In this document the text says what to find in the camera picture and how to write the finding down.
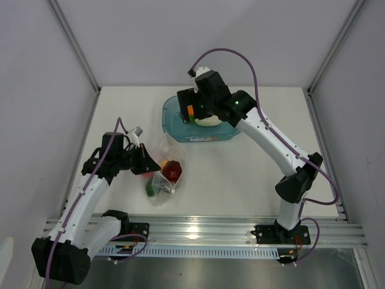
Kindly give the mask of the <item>red tomato toy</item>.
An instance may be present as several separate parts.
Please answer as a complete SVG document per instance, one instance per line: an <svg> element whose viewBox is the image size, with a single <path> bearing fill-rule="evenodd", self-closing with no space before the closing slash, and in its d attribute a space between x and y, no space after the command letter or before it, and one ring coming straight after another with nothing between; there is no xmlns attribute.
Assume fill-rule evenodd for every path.
<svg viewBox="0 0 385 289"><path fill-rule="evenodd" d="M147 172L147 173L141 174L141 177L147 179L147 178L151 178L153 175L154 175L154 172Z"/></svg>

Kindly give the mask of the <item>orange green mango toy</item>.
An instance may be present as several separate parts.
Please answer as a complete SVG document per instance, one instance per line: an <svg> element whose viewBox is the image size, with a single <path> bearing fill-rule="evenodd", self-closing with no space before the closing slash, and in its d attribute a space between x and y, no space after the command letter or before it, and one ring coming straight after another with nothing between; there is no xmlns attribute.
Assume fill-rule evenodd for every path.
<svg viewBox="0 0 385 289"><path fill-rule="evenodd" d="M188 119L190 122L195 122L194 109L192 105L187 106Z"/></svg>

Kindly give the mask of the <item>dark red apple toy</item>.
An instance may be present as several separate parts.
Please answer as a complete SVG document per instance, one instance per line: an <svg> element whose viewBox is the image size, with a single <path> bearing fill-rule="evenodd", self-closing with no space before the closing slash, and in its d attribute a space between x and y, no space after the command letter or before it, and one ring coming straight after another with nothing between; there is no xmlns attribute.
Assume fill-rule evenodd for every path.
<svg viewBox="0 0 385 289"><path fill-rule="evenodd" d="M170 182L177 182L182 174L182 167L178 161L170 160L163 168L162 168L163 176L169 180Z"/></svg>

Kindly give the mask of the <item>clear zip top bag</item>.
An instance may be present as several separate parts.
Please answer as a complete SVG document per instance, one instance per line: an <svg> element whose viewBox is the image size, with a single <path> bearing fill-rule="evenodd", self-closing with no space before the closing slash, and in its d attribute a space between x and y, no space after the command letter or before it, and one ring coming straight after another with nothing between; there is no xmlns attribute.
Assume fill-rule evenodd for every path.
<svg viewBox="0 0 385 289"><path fill-rule="evenodd" d="M160 170L141 175L145 195L154 207L164 206L176 196L183 180L185 152L169 134L163 134L150 156L160 165Z"/></svg>

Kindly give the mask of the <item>green lime toy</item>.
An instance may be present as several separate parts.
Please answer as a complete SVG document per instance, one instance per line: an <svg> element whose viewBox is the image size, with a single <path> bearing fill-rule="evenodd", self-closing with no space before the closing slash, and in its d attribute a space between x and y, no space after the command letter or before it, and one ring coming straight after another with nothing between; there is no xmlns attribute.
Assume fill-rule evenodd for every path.
<svg viewBox="0 0 385 289"><path fill-rule="evenodd" d="M145 191L146 191L146 195L148 197L155 197L156 196L156 193L153 189L153 185L152 185L152 180L149 179L146 183L145 183Z"/></svg>

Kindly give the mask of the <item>white radish toy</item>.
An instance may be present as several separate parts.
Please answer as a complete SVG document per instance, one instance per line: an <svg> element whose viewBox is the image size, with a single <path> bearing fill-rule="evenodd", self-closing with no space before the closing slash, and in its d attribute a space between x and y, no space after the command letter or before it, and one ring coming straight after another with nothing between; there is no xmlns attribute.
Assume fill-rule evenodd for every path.
<svg viewBox="0 0 385 289"><path fill-rule="evenodd" d="M195 119L198 126L213 127L221 124L221 120L217 116L211 116L204 119Z"/></svg>

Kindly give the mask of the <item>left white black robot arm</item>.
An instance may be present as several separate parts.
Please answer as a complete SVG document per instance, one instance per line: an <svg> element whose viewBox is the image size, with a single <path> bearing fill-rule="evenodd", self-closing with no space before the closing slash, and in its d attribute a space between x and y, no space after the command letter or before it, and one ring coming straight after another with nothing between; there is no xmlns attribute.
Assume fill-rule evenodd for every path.
<svg viewBox="0 0 385 289"><path fill-rule="evenodd" d="M126 212L107 210L90 231L86 227L101 197L123 170L134 175L157 172L161 168L138 138L141 128L127 134L106 132L102 145L84 163L77 192L47 237L36 238L31 251L39 275L79 285L87 276L99 251L110 241L147 241L148 234L133 232Z"/></svg>

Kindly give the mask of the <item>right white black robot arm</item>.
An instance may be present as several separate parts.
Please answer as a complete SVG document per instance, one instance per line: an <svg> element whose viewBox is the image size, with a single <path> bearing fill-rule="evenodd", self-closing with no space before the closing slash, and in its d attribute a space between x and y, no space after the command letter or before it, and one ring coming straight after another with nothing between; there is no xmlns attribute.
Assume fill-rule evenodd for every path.
<svg viewBox="0 0 385 289"><path fill-rule="evenodd" d="M281 202L274 234L282 243L295 238L304 196L317 177L322 156L308 154L281 135L258 110L256 100L243 90L232 93L227 87L217 92L190 88L178 91L177 98L183 121L217 116L250 137L273 159L284 174L275 186Z"/></svg>

